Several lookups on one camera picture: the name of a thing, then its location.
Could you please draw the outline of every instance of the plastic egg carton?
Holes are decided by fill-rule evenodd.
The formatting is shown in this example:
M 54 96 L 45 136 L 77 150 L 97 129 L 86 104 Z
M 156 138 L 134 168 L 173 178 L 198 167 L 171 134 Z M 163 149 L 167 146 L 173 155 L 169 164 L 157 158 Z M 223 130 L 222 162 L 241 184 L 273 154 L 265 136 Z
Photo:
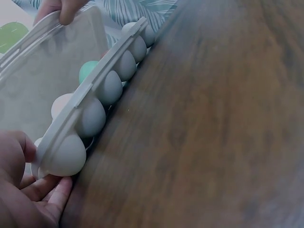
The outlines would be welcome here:
M 0 115 L 0 128 L 10 129 L 14 118 L 18 118 L 15 112 L 36 120 L 33 124 L 20 121 L 21 129 L 30 133 L 31 139 L 36 140 L 46 128 L 43 137 L 35 142 L 38 148 L 31 172 L 36 179 L 47 174 L 72 176 L 82 169 L 86 161 L 83 139 L 102 130 L 106 121 L 104 107 L 119 100 L 122 82 L 132 78 L 136 64 L 145 58 L 155 39 L 147 19 L 141 18 L 126 24 L 122 38 L 108 50 L 98 7 L 84 6 L 69 26 L 61 26 L 58 16 L 55 12 L 44 18 L 0 59 L 0 97 L 7 98 L 1 109 L 8 113 L 2 118 Z M 79 84 L 81 66 L 94 60 L 98 64 Z M 21 95 L 9 90 L 18 82 L 16 79 L 24 81 Z

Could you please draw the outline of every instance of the hand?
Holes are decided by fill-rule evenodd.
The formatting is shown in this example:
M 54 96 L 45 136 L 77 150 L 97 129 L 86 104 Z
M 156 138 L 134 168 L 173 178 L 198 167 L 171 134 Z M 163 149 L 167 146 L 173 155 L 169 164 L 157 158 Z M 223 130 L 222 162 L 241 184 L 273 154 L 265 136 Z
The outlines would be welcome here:
M 48 175 L 36 181 L 24 174 L 35 152 L 23 132 L 0 132 L 0 227 L 58 227 L 72 180 Z
M 88 2 L 89 0 L 43 0 L 38 9 L 34 25 L 48 14 L 57 10 L 61 10 L 60 23 L 69 25 L 74 20 L 75 14 Z

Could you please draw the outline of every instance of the blue egg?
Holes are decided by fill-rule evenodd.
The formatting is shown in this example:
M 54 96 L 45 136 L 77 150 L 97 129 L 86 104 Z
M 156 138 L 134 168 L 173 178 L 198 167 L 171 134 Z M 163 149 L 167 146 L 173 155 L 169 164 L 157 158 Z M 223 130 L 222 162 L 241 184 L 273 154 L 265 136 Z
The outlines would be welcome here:
M 82 65 L 79 71 L 79 84 L 85 80 L 85 78 L 92 72 L 97 64 L 98 61 L 89 61 Z

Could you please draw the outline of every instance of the white egg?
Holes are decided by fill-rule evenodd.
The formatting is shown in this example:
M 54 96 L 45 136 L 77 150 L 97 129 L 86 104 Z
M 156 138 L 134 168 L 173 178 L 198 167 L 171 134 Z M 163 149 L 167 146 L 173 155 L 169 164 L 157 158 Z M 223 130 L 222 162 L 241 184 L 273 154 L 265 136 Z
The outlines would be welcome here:
M 42 140 L 42 138 L 37 139 L 37 140 L 34 142 L 34 145 L 35 145 L 36 147 L 38 147 L 39 144 L 41 143 L 41 140 Z
M 39 168 L 38 169 L 38 178 L 41 179 L 41 178 L 44 178 L 45 176 L 47 176 L 49 173 L 47 172 L 44 172 L 44 170 L 42 170 L 42 168 Z
M 136 22 L 130 22 L 123 26 L 122 28 L 122 34 L 126 34 L 134 25 Z M 146 47 L 149 48 L 153 45 L 155 41 L 155 33 L 151 27 L 151 25 L 148 25 L 141 33 L 141 36 L 146 44 Z
M 147 54 L 147 46 L 141 36 L 138 36 L 128 49 L 132 53 L 136 63 L 142 61 Z
M 136 62 L 130 51 L 125 51 L 116 62 L 115 71 L 122 82 L 128 81 L 136 72 Z
M 74 133 L 63 140 L 55 154 L 44 158 L 40 168 L 43 173 L 67 177 L 77 174 L 85 162 L 85 146 L 80 137 Z
M 103 105 L 114 104 L 123 93 L 123 84 L 115 71 L 110 71 L 96 92 Z
M 147 48 L 153 45 L 155 41 L 155 33 L 150 25 L 148 25 L 144 31 L 142 31 L 141 36 L 146 43 Z
M 86 104 L 75 129 L 82 138 L 93 137 L 98 134 L 105 124 L 105 110 L 96 97 Z
M 52 104 L 51 107 L 51 116 L 53 120 L 56 119 L 56 117 L 59 115 L 59 113 L 62 111 L 62 109 L 66 106 L 68 101 L 71 99 L 73 94 L 64 94 L 60 97 L 58 97 Z
M 122 28 L 122 34 L 125 35 L 135 24 L 136 24 L 136 22 L 129 22 L 129 23 L 125 24 Z

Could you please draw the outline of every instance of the wood grain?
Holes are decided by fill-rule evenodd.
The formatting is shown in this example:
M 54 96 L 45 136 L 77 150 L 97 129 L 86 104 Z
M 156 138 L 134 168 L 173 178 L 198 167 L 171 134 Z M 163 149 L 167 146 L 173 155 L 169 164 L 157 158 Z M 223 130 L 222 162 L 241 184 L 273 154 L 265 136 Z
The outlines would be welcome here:
M 303 227 L 303 1 L 180 4 L 62 227 Z

